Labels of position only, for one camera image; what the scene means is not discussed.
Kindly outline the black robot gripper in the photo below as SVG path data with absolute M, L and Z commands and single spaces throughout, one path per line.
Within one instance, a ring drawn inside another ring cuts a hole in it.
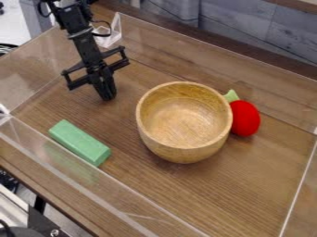
M 50 12 L 60 28 L 66 31 L 68 39 L 74 44 L 81 61 L 61 71 L 69 90 L 91 84 L 104 101 L 116 96 L 113 71 L 128 65 L 125 48 L 117 46 L 107 52 L 99 50 L 92 32 L 92 13 L 84 1 L 76 1 L 65 7 L 50 3 Z

